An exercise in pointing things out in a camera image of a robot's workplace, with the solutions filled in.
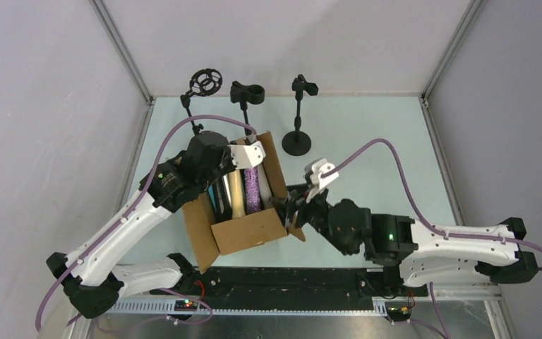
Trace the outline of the black microphone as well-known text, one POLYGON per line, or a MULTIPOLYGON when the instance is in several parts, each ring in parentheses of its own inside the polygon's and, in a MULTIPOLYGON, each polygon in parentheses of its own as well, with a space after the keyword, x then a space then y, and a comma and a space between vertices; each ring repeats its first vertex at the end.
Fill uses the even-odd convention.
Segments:
POLYGON ((232 206, 229 178, 227 174, 212 185, 212 192, 216 221, 224 222, 230 220, 232 216, 232 206))

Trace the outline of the gold microphone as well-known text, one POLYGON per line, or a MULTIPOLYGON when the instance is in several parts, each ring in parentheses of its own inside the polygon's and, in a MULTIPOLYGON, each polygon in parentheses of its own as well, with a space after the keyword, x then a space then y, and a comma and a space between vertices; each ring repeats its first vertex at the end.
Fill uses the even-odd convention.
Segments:
POLYGON ((243 197, 243 184, 241 173, 235 170, 228 174, 229 190, 231 197, 231 217, 242 218, 246 215, 246 208, 243 197))

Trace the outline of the purple glitter microphone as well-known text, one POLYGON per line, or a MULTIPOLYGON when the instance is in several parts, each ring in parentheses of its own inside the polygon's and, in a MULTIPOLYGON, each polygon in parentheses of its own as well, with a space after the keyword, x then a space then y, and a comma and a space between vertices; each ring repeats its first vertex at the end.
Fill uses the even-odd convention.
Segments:
POLYGON ((261 211, 258 169, 248 168, 243 171, 246 193, 246 213, 253 214, 261 211))

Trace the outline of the brown cardboard box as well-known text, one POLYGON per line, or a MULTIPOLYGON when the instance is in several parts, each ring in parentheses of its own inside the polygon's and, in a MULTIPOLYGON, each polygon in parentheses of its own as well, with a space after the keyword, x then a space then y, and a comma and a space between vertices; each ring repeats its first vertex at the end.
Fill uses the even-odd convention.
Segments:
POLYGON ((240 169, 227 177, 229 199, 216 202, 208 193, 182 208, 195 262, 206 272, 220 257, 249 254, 286 237, 306 241, 303 230, 286 226, 273 207, 274 198, 287 197, 287 185, 269 131, 257 135, 265 151, 260 165, 240 169))

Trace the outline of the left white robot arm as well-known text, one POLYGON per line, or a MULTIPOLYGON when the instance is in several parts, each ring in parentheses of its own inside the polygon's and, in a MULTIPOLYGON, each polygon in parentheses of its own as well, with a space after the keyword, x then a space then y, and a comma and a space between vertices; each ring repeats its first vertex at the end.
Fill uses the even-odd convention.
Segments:
POLYGON ((121 265, 119 261, 154 226, 235 170, 232 146, 214 131, 192 137, 187 149, 147 173, 126 206, 88 242, 69 254, 55 252, 47 259, 81 316, 97 318, 131 295, 192 288, 195 269, 180 253, 151 264, 121 265))

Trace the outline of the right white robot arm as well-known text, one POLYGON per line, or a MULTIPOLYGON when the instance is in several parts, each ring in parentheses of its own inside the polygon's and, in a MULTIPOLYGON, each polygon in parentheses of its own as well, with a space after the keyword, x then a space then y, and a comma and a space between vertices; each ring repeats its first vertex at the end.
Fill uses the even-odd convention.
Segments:
POLYGON ((418 218, 372 213, 347 198, 332 205, 326 192, 314 198, 308 193, 301 184, 271 200, 283 224, 309 224, 342 255, 363 254, 383 267, 387 283, 421 287, 485 276, 496 284, 520 284, 539 271, 534 253, 520 248, 526 236, 520 218, 487 227, 427 228, 418 218))

